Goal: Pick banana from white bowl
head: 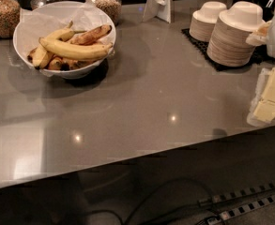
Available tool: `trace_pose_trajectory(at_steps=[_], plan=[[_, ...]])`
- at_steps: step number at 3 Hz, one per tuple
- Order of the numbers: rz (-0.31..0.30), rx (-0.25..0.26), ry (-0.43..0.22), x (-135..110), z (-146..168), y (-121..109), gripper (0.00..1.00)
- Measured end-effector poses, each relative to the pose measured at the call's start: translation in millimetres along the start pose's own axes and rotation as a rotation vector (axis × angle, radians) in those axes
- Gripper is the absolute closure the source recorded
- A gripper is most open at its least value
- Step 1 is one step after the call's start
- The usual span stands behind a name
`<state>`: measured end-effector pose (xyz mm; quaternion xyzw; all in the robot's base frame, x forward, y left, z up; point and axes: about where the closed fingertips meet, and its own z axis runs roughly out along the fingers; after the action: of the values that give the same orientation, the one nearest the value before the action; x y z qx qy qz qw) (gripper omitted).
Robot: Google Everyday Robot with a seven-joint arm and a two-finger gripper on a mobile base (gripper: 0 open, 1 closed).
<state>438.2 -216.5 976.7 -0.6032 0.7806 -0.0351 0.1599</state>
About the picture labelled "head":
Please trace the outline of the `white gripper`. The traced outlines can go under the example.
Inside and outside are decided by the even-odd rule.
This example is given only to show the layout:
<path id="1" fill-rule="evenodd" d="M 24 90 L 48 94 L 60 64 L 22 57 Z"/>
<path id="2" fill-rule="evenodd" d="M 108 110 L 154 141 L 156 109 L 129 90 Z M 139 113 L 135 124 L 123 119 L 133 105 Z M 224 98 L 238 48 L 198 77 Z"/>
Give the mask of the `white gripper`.
<path id="1" fill-rule="evenodd" d="M 275 10 L 272 21 L 264 22 L 246 38 L 252 46 L 267 44 L 267 54 L 275 58 Z M 255 97 L 247 116 L 247 123 L 262 127 L 275 119 L 275 67 L 263 68 L 258 76 Z"/>

